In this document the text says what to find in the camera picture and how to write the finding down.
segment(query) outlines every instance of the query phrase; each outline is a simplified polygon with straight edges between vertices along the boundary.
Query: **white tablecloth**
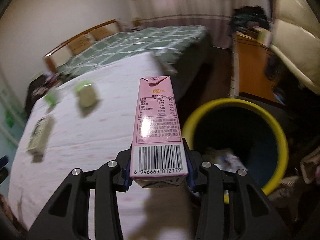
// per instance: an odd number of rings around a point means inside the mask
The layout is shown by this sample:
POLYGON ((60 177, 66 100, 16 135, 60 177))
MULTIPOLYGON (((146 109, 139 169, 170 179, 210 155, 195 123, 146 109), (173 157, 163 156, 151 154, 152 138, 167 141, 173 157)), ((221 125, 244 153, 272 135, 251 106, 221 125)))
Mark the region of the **white tablecloth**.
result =
MULTIPOLYGON (((50 112, 55 125, 41 162, 26 152, 34 125, 48 110, 43 98, 37 101, 13 162, 8 199, 26 228, 73 168, 98 169, 130 147, 139 80, 156 75, 162 75, 157 62, 150 53, 143 53, 60 86, 62 101, 50 112), (93 81, 100 98, 88 115, 80 111, 73 93, 81 80, 93 81)), ((143 189, 133 182, 117 198, 124 239, 190 238, 191 209, 183 187, 143 189)), ((89 206, 89 237, 94 239, 94 191, 89 206)))

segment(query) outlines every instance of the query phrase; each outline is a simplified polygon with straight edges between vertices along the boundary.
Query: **yellow rim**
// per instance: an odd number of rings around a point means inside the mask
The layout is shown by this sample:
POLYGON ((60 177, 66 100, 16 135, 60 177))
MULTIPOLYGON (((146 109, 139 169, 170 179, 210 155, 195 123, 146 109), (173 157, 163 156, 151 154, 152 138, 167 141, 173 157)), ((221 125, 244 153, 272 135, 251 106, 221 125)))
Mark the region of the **yellow rim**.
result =
MULTIPOLYGON (((281 126, 268 111, 266 111, 260 106, 257 106, 254 103, 241 100, 241 99, 223 98, 223 99, 213 100, 200 106, 188 117, 182 129, 182 136, 186 139, 189 148, 193 150, 193 136, 201 118, 211 109, 217 106, 226 105, 226 104, 231 106, 239 106, 239 107, 254 111, 269 124, 269 126, 271 127, 276 137, 277 148, 278 148, 277 167, 271 179, 262 188, 262 191, 266 195, 269 195, 278 186, 280 180, 283 178, 284 173, 286 171, 286 168, 288 165, 288 144, 281 126)), ((224 195, 224 201, 225 203, 229 203, 229 197, 227 195, 224 195)))

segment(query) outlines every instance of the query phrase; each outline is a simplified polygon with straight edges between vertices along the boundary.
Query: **barcode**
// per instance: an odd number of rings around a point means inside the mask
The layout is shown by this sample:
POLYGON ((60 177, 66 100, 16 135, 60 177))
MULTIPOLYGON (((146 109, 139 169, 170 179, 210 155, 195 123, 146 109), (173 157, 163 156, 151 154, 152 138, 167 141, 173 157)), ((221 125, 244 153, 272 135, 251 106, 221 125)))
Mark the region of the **barcode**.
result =
POLYGON ((139 147, 139 171, 181 168, 180 145, 139 147))

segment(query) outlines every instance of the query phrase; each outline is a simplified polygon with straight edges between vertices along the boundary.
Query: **pink curtain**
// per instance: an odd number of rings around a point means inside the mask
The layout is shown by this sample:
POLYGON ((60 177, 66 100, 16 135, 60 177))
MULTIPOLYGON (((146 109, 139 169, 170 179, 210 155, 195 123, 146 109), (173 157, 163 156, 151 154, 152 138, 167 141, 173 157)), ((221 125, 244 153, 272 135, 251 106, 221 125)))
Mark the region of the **pink curtain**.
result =
POLYGON ((204 25, 212 32, 213 45, 226 48, 231 38, 228 23, 235 8, 260 5, 268 0, 129 0, 132 17, 146 27, 204 25))

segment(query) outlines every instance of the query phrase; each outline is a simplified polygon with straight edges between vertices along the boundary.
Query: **bed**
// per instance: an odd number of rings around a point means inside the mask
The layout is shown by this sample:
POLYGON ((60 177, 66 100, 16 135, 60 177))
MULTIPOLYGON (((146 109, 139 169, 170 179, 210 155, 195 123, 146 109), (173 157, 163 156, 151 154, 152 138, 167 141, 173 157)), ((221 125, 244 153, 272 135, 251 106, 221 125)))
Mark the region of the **bed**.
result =
POLYGON ((162 67, 162 75, 171 76, 173 91, 176 100, 179 100, 193 81, 200 65, 207 61, 210 47, 209 30, 204 26, 149 27, 125 33, 116 20, 111 20, 63 42, 48 52, 44 60, 52 72, 74 78, 117 60, 152 52, 162 67), (107 28, 110 35, 91 41, 90 46, 85 46, 76 55, 70 50, 70 44, 76 39, 84 36, 91 40, 92 32, 101 28, 107 28))
MULTIPOLYGON (((26 152, 34 125, 48 110, 44 98, 36 102, 13 161, 8 198, 13 214, 26 228, 73 168, 97 169, 130 147, 140 77, 161 73, 152 53, 146 52, 58 87, 62 101, 51 111, 55 125, 42 160, 26 152), (77 107, 73 92, 83 80, 94 82, 100 99, 87 114, 77 107)), ((190 239, 191 207, 184 187, 144 189, 133 182, 129 191, 118 192, 117 198, 124 239, 190 239)), ((90 239, 94 239, 93 206, 94 192, 89 203, 90 239)))

